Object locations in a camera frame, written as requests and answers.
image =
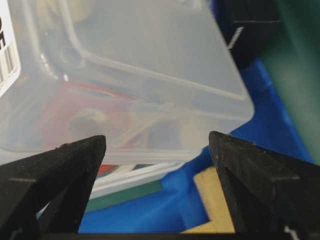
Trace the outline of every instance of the white label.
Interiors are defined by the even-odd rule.
[[[21,64],[8,0],[0,0],[0,97],[17,80]]]

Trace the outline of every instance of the dark green panel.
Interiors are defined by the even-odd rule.
[[[277,5],[283,26],[262,60],[312,159],[320,164],[320,1],[278,0]]]

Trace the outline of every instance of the translucent plastic box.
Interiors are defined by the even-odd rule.
[[[169,172],[254,113],[204,0],[7,3],[0,163],[103,134],[105,164]]]

